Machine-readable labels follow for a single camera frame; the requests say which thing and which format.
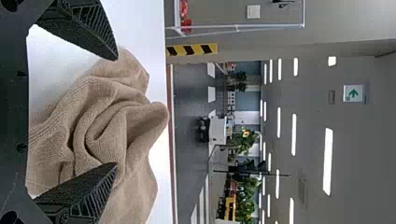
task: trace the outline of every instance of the light switch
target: light switch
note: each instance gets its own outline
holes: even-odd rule
[[[251,5],[247,6],[247,18],[251,19],[259,19],[261,15],[262,8],[260,5]]]

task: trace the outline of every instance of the white table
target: white table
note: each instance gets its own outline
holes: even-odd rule
[[[102,0],[118,45],[127,48],[150,74],[148,98],[166,104],[163,0]],[[27,38],[30,109],[40,111],[65,93],[98,57],[33,27]],[[148,223],[172,223],[169,137],[165,130],[150,152],[159,193]]]

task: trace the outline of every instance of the pole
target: pole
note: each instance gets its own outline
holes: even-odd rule
[[[249,174],[249,175],[276,175],[276,174],[271,174],[268,172],[250,172],[250,171],[246,171],[246,172],[228,172],[228,171],[220,171],[220,170],[214,170],[214,173],[224,173],[224,174]]]

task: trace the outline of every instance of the yellow black striped barrier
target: yellow black striped barrier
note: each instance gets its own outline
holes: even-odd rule
[[[191,56],[217,54],[218,44],[175,45],[166,47],[166,54],[170,56]]]

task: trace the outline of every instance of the cloth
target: cloth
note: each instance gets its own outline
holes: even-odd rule
[[[145,96],[149,74],[127,50],[99,61],[59,103],[31,120],[26,186],[40,195],[101,164],[119,172],[100,223],[146,223],[158,186],[149,150],[168,122]]]

